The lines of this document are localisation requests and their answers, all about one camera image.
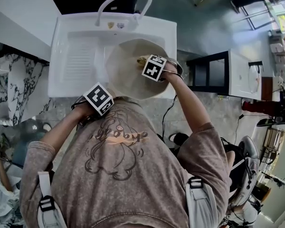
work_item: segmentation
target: white utility sink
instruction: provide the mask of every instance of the white utility sink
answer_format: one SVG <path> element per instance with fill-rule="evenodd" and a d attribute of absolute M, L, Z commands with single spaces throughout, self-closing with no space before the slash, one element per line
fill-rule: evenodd
<path fill-rule="evenodd" d="M 176 59 L 176 23 L 141 14 L 102 13 L 113 0 L 107 0 L 98 13 L 62 15 L 58 18 L 52 44 L 48 95 L 81 96 L 94 84 L 110 84 L 105 68 L 111 52 L 121 43 L 144 39 L 164 49 Z M 173 99 L 171 85 L 157 95 Z"/>

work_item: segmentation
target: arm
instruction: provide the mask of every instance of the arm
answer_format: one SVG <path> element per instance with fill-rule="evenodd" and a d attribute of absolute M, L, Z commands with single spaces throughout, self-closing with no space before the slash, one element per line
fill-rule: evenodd
<path fill-rule="evenodd" d="M 0 180 L 7 191 L 13 192 L 13 188 L 9 182 L 10 180 L 6 174 L 6 171 L 4 169 L 4 166 L 1 160 L 0 160 Z"/>
<path fill-rule="evenodd" d="M 56 154 L 61 146 L 73 130 L 73 128 L 85 117 L 94 113 L 93 108 L 84 103 L 75 107 L 60 123 L 58 123 L 51 131 L 46 133 L 40 140 L 55 149 Z"/>
<path fill-rule="evenodd" d="M 192 132 L 196 132 L 202 125 L 210 123 L 210 117 L 202 102 L 188 88 L 183 80 L 179 76 L 171 73 L 166 73 L 164 77 L 175 89 Z"/>

